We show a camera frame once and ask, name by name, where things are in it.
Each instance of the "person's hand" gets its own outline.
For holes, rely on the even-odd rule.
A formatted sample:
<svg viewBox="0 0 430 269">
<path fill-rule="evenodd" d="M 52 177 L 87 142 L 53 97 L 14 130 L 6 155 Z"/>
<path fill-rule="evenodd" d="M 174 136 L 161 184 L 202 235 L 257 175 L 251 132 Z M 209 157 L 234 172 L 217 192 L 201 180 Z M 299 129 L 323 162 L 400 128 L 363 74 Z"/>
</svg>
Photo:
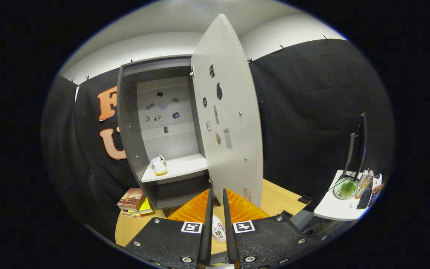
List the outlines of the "person's hand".
<svg viewBox="0 0 430 269">
<path fill-rule="evenodd" d="M 375 187 L 375 188 L 373 188 L 373 190 L 372 190 L 371 193 L 374 194 L 375 192 L 381 191 L 381 189 L 383 188 L 383 185 L 384 185 L 384 183 L 381 184 L 381 185 L 379 185 L 379 186 L 377 186 L 377 187 Z"/>
</svg>

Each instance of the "green substance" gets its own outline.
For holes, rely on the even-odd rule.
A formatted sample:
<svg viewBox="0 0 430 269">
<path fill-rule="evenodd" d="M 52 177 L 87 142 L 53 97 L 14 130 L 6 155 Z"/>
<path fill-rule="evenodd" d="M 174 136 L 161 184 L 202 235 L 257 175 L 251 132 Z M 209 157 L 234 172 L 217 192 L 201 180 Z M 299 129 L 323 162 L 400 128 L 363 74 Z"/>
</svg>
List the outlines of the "green substance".
<svg viewBox="0 0 430 269">
<path fill-rule="evenodd" d="M 343 184 L 341 187 L 341 197 L 346 198 L 349 197 L 353 192 L 356 191 L 356 185 L 353 182 L 348 182 Z"/>
</svg>

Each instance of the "sneaker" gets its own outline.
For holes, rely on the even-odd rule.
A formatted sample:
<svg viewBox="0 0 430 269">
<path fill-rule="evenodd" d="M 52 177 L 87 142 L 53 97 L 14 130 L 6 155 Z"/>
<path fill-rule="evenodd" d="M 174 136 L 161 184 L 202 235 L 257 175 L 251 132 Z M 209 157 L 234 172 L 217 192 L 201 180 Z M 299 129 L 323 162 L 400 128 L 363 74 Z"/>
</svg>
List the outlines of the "sneaker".
<svg viewBox="0 0 430 269">
<path fill-rule="evenodd" d="M 218 243 L 225 243 L 227 241 L 227 235 L 225 234 L 222 221 L 215 215 L 213 215 L 212 218 L 212 235 Z"/>
<path fill-rule="evenodd" d="M 158 155 L 150 161 L 150 167 L 154 170 L 155 175 L 161 176 L 167 174 L 167 163 L 162 155 Z"/>
</svg>

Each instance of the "open cabinet door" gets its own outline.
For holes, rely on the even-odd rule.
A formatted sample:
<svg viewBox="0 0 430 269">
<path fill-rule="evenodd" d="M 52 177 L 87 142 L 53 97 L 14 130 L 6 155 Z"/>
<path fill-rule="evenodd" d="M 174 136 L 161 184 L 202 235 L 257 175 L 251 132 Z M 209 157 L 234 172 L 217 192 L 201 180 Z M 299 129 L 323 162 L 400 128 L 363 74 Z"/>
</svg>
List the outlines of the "open cabinet door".
<svg viewBox="0 0 430 269">
<path fill-rule="evenodd" d="M 227 188 L 260 207 L 263 146 L 258 101 L 243 48 L 225 15 L 208 27 L 191 65 L 214 194 L 222 201 Z"/>
</svg>

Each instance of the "white shelf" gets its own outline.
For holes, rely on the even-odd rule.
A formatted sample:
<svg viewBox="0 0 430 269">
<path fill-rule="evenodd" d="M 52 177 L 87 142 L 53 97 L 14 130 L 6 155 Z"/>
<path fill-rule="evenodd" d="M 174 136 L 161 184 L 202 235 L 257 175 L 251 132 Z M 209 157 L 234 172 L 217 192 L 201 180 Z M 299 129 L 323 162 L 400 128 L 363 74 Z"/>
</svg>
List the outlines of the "white shelf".
<svg viewBox="0 0 430 269">
<path fill-rule="evenodd" d="M 162 179 L 179 177 L 208 169 L 207 160 L 205 160 L 205 158 L 200 153 L 172 160 L 166 160 L 166 163 L 168 170 L 167 174 L 156 176 L 149 165 L 142 176 L 141 182 L 155 182 Z"/>
</svg>

